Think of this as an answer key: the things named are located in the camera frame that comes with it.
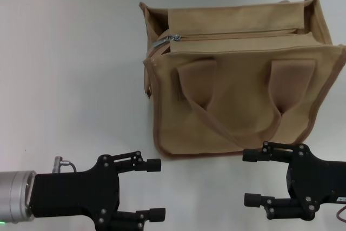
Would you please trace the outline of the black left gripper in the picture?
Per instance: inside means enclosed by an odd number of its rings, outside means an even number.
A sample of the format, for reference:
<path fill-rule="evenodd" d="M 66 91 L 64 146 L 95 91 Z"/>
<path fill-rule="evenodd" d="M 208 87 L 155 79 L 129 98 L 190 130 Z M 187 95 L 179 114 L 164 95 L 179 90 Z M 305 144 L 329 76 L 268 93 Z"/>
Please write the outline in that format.
<path fill-rule="evenodd" d="M 145 161 L 140 151 L 101 155 L 86 171 L 37 174 L 29 206 L 34 217 L 87 216 L 96 230 L 144 230 L 147 221 L 165 220 L 165 208 L 112 215 L 119 206 L 118 173 L 159 172 L 161 167 L 161 159 Z"/>

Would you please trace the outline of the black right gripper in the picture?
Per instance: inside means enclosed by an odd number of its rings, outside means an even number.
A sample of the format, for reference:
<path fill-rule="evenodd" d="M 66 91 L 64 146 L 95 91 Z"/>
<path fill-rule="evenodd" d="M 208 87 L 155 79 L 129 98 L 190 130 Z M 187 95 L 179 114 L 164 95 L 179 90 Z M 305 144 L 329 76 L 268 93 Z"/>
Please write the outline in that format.
<path fill-rule="evenodd" d="M 244 149 L 245 162 L 289 163 L 287 186 L 290 199 L 244 194 L 246 207 L 264 207 L 268 220 L 313 220 L 324 203 L 345 204 L 345 162 L 319 159 L 305 144 L 296 146 L 264 141 L 261 149 Z"/>

